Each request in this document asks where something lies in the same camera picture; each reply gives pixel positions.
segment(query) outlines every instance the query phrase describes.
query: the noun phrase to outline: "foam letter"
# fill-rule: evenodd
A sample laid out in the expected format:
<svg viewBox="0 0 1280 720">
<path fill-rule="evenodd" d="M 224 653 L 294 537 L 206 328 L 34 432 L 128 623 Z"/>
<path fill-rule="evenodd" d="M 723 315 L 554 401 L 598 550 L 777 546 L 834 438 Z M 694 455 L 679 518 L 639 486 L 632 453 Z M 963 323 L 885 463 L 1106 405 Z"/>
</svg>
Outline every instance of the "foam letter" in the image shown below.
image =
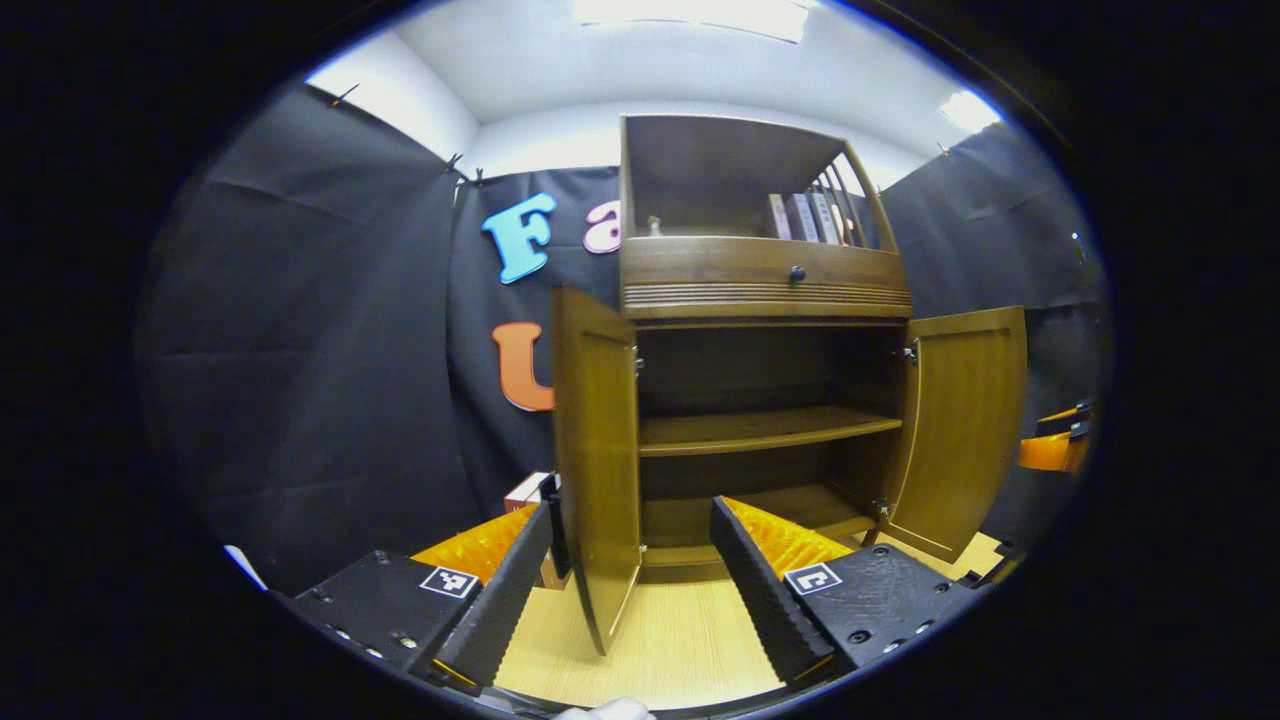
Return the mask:
<svg viewBox="0 0 1280 720">
<path fill-rule="evenodd" d="M 507 402 L 530 413 L 556 407 L 554 391 L 534 378 L 534 341 L 540 334 L 543 328 L 538 323 L 506 323 L 493 329 L 502 395 Z"/>
<path fill-rule="evenodd" d="M 552 240 L 552 228 L 543 213 L 556 209 L 556 199 L 545 192 L 517 202 L 502 213 L 489 215 L 480 228 L 493 236 L 502 255 L 502 273 L 498 279 L 503 284 L 513 283 L 547 264 L 547 254 L 534 250 L 531 242 L 547 245 Z M 529 215 L 529 223 L 524 222 Z"/>
<path fill-rule="evenodd" d="M 582 236 L 582 245 L 589 252 L 613 252 L 622 245 L 622 231 L 618 227 L 620 209 L 622 209 L 622 201 L 613 200 L 591 208 L 591 211 L 586 214 L 586 222 L 591 223 L 591 229 Z M 613 215 L 613 219 L 605 220 L 609 215 Z"/>
</svg>

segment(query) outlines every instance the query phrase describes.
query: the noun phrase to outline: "white wall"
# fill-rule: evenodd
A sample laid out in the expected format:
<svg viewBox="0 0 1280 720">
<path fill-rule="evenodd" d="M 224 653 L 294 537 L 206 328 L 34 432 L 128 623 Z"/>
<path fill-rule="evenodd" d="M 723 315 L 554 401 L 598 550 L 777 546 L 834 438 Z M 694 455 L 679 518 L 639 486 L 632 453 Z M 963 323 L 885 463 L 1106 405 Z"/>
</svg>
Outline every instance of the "white wall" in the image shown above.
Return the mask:
<svg viewBox="0 0 1280 720">
<path fill-rule="evenodd" d="M 622 113 L 728 115 L 844 137 L 858 152 L 872 182 L 881 188 L 887 188 L 929 160 L 874 136 L 804 115 L 724 102 L 654 100 L 573 105 L 481 126 L 458 165 L 470 177 L 475 177 L 477 167 L 484 168 L 485 177 L 498 177 L 550 168 L 617 165 L 622 152 L 618 131 L 618 115 Z M 850 192 L 861 195 L 847 165 L 840 174 Z"/>
<path fill-rule="evenodd" d="M 384 32 L 329 61 L 307 83 L 380 118 L 435 155 L 466 152 L 480 129 L 475 117 L 396 32 Z"/>
</svg>

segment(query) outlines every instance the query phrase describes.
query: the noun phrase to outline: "white ceiling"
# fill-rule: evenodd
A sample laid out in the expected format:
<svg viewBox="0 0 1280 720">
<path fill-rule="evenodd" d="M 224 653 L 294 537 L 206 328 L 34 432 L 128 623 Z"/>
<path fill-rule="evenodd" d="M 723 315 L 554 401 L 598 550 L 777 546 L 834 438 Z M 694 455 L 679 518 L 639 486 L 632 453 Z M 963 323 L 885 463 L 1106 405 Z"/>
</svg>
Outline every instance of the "white ceiling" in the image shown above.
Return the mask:
<svg viewBox="0 0 1280 720">
<path fill-rule="evenodd" d="M 397 32 L 481 124 L 662 99 L 809 115 L 925 158 L 969 135 L 938 110 L 960 90 L 955 77 L 840 6 L 810 9 L 799 45 L 680 23 L 581 26 L 572 0 L 452 0 Z"/>
</svg>

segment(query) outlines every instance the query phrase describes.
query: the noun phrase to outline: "ceiling light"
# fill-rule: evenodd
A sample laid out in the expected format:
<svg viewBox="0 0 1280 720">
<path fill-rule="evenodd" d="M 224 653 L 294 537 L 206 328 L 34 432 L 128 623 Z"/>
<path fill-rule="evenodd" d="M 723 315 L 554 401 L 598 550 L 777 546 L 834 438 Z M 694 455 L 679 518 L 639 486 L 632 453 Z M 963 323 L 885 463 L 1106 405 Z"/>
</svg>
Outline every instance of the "ceiling light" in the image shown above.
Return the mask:
<svg viewBox="0 0 1280 720">
<path fill-rule="evenodd" d="M 673 22 L 727 27 L 799 44 L 813 0 L 573 0 L 582 24 Z"/>
<path fill-rule="evenodd" d="M 1000 115 L 968 90 L 963 90 L 942 104 L 942 114 L 952 123 L 969 132 L 979 132 L 991 123 L 998 123 Z"/>
</svg>

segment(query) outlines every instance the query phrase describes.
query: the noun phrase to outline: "wooden cabinet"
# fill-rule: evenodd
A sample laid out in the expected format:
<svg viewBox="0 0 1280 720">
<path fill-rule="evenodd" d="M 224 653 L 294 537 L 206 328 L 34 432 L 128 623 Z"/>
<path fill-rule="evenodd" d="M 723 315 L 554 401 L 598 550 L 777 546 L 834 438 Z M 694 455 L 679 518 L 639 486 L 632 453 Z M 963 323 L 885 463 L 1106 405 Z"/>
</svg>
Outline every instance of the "wooden cabinet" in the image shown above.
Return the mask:
<svg viewBox="0 0 1280 720">
<path fill-rule="evenodd" d="M 625 632 L 636 582 L 724 575 L 717 495 L 849 544 L 879 529 L 955 560 L 1016 447 L 1021 309 L 909 320 L 874 191 L 882 247 L 858 227 L 849 246 L 762 237 L 771 192 L 842 188 L 841 170 L 869 187 L 841 140 L 622 122 L 621 309 L 561 287 L 552 315 L 564 524 L 596 650 Z"/>
</svg>

